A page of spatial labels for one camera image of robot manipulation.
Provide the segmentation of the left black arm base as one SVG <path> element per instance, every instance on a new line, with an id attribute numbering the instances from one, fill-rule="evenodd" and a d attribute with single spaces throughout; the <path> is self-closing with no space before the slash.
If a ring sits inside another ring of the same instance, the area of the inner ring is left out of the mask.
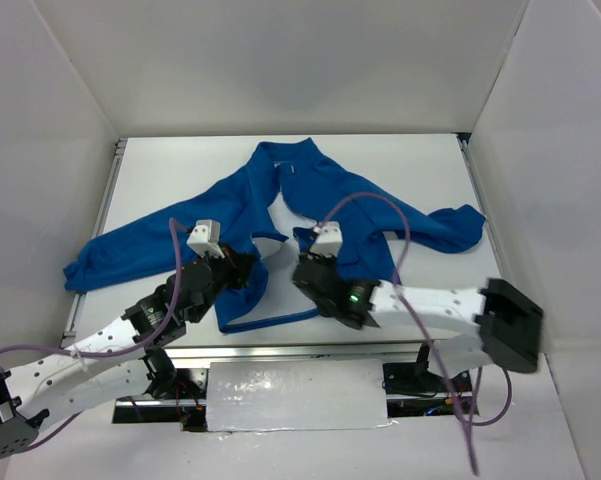
<path id="1" fill-rule="evenodd" d="M 207 431 L 209 368 L 175 366 L 166 359 L 150 364 L 150 383 L 142 394 L 116 400 L 113 424 L 175 424 L 181 431 Z"/>

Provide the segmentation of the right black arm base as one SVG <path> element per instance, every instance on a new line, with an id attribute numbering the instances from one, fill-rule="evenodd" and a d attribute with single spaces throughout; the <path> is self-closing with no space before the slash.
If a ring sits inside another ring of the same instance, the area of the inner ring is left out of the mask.
<path id="1" fill-rule="evenodd" d="M 442 377 L 429 371 L 430 348 L 423 343 L 412 362 L 383 364 L 389 418 L 453 416 L 455 401 Z"/>

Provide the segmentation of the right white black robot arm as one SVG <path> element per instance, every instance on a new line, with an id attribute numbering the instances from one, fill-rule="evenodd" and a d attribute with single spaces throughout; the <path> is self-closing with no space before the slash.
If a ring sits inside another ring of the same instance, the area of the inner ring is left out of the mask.
<path id="1" fill-rule="evenodd" d="M 504 279 L 489 278 L 481 288 L 409 288 L 344 279 L 333 257 L 309 253 L 299 257 L 292 282 L 320 315 L 355 330 L 398 324 L 449 332 L 415 367 L 416 382 L 426 391 L 490 364 L 518 374 L 538 371 L 544 311 Z"/>

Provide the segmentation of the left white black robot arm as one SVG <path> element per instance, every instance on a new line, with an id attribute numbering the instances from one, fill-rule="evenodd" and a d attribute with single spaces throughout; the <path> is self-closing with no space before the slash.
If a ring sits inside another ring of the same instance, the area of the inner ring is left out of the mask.
<path id="1" fill-rule="evenodd" d="M 169 396 L 177 372 L 166 346 L 200 322 L 224 291 L 247 287 L 257 260 L 225 244 L 218 251 L 178 266 L 91 336 L 65 349 L 45 348 L 44 357 L 26 365 L 0 365 L 0 460 L 33 449 L 46 429 L 109 400 Z"/>

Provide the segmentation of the blue fleece zip jacket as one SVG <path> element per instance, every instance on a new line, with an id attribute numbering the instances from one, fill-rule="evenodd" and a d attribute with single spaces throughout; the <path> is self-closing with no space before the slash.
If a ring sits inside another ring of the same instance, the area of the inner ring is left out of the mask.
<path id="1" fill-rule="evenodd" d="M 220 240 L 239 253 L 255 254 L 257 242 L 281 246 L 269 208 L 281 199 L 295 215 L 338 222 L 344 244 L 337 271 L 346 279 L 391 280 L 395 264 L 385 239 L 400 239 L 445 254 L 460 254 L 482 238 L 484 216 L 470 205 L 425 214 L 345 170 L 307 138 L 298 143 L 261 142 L 250 159 L 207 191 L 100 235 L 64 270 L 65 287 L 85 293 L 175 267 L 168 222 L 189 226 L 215 220 Z"/>

